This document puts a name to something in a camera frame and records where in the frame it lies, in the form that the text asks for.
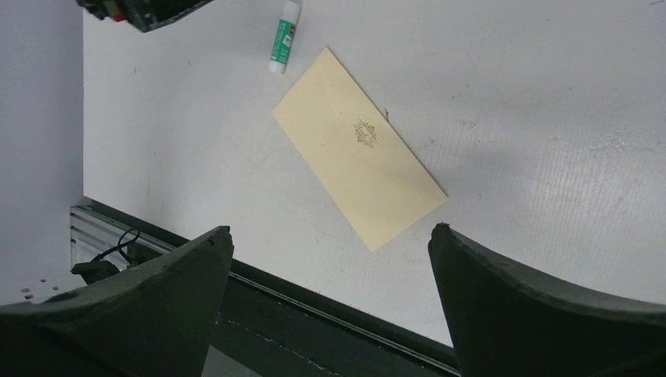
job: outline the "black cable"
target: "black cable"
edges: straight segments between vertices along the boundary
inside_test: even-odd
[[[125,238],[125,236],[127,236],[128,234],[130,234],[130,232],[133,232],[133,231],[136,231],[137,235],[132,240],[129,240],[125,243],[122,243],[123,238]],[[120,255],[122,255],[122,257],[125,258],[127,263],[131,263],[132,261],[130,260],[130,257],[128,257],[127,254],[125,254],[125,252],[123,251],[123,247],[127,247],[127,246],[131,245],[132,243],[137,242],[139,237],[141,237],[141,232],[140,231],[138,231],[136,229],[127,229],[127,231],[124,232],[123,235],[120,236],[120,238],[118,238],[118,244],[117,245],[115,245],[114,247],[106,250],[105,252],[103,252],[103,253],[99,254],[98,256],[96,256],[95,258],[93,258],[92,262],[100,261],[104,257],[106,257],[107,255],[111,254],[112,252],[118,251],[120,253]]]

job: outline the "tabletop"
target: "tabletop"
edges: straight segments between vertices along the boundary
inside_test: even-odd
[[[217,0],[142,35],[84,17],[85,194],[451,345],[440,221],[562,279],[666,303],[666,3]],[[325,48],[449,199],[370,253],[271,116]]]

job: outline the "cream envelope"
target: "cream envelope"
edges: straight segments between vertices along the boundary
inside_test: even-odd
[[[371,251],[446,201],[329,49],[273,116]]]

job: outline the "robotic arm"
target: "robotic arm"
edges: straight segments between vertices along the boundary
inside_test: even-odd
[[[172,24],[213,0],[76,0],[100,20],[127,21],[146,33]]]

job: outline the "green glue stick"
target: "green glue stick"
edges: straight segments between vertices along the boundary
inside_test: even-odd
[[[269,70],[272,72],[281,75],[284,73],[300,12],[301,6],[299,4],[290,1],[284,3],[282,17],[280,18],[280,23],[277,25],[277,35],[273,44],[273,52],[271,53]]]

